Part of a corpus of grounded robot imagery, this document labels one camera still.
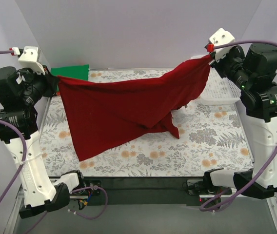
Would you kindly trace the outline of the red t-shirt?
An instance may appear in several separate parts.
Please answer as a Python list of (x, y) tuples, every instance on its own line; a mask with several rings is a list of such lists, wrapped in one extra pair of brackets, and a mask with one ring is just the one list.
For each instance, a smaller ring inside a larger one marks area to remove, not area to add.
[(80, 161), (147, 133), (179, 138), (171, 112), (199, 97), (211, 57), (190, 59), (158, 78), (91, 82), (60, 77), (59, 91)]

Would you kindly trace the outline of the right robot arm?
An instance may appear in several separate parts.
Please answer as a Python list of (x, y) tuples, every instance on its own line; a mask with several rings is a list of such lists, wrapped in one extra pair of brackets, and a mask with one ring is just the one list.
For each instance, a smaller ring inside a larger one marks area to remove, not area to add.
[(208, 189), (235, 188), (258, 199), (273, 197), (277, 193), (277, 47), (252, 43), (247, 53), (238, 45), (216, 50), (209, 44), (207, 49), (212, 68), (240, 89), (251, 125), (254, 166), (241, 172), (209, 170), (203, 184)]

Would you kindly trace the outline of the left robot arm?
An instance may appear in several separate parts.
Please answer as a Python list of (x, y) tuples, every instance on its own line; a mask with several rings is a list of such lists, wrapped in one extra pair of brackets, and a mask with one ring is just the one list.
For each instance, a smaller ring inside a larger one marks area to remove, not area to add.
[(69, 171), (52, 183), (41, 155), (35, 104), (42, 97), (55, 96), (58, 81), (46, 66), (42, 73), (30, 68), (0, 68), (0, 140), (19, 172), (24, 193), (21, 218), (67, 206), (71, 192), (83, 185), (79, 170)]

